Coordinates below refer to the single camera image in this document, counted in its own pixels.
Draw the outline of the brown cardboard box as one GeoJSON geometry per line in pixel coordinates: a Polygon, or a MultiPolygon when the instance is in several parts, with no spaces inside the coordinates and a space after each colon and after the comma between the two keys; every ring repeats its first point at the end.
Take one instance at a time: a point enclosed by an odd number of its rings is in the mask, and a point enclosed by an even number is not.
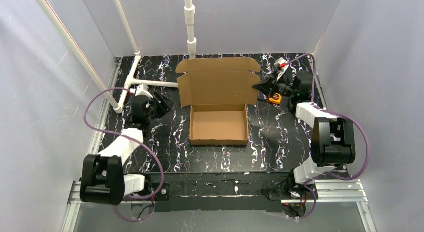
{"type": "Polygon", "coordinates": [[[250,57],[181,61],[175,72],[180,104],[190,107],[192,146],[246,146],[248,106],[256,105],[259,63],[250,57]]]}

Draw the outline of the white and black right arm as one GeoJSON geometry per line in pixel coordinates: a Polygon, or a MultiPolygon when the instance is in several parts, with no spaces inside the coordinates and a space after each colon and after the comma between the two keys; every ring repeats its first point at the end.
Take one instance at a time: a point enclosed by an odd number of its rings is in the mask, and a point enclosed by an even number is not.
{"type": "Polygon", "coordinates": [[[333,169],[352,164],[356,159],[353,122],[325,112],[315,99],[315,75],[307,71],[296,73],[292,82],[283,74],[272,75],[253,85],[253,89],[267,95],[287,97],[287,107],[297,119],[312,129],[309,157],[292,171],[291,181],[309,185],[333,169]]]}

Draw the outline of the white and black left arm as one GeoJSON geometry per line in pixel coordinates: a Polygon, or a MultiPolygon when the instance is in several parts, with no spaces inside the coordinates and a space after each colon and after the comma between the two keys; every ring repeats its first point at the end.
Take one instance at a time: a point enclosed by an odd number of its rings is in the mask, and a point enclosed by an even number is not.
{"type": "Polygon", "coordinates": [[[165,179],[164,169],[154,152],[144,144],[144,138],[151,121],[164,117],[173,106],[173,101],[157,91],[152,94],[141,92],[133,97],[123,130],[115,133],[116,140],[98,154],[84,158],[81,201],[117,206],[126,196],[136,200],[135,194],[141,193],[139,199],[147,200],[161,190],[165,179]],[[156,160],[161,174],[157,188],[152,186],[148,175],[124,172],[124,163],[139,147],[144,148],[156,160]]]}

